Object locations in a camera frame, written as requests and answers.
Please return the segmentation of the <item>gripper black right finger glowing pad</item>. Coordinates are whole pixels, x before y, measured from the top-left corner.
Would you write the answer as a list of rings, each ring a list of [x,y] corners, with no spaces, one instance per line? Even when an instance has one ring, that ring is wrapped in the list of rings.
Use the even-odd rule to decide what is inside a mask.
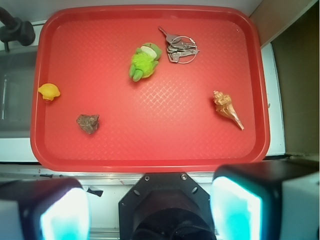
[[[224,240],[317,240],[319,163],[221,165],[213,175],[210,208],[217,234]]]

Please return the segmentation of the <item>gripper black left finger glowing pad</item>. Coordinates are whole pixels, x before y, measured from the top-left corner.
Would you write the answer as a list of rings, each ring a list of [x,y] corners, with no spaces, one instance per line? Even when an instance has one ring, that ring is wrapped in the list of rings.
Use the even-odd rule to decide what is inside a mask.
[[[74,178],[0,182],[2,240],[88,240],[87,192]]]

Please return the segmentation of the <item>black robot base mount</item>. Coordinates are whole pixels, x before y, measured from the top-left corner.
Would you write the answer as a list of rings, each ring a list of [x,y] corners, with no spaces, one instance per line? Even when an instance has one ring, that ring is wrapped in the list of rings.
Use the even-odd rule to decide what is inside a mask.
[[[147,173],[119,201],[121,240],[215,240],[210,195],[185,172]]]

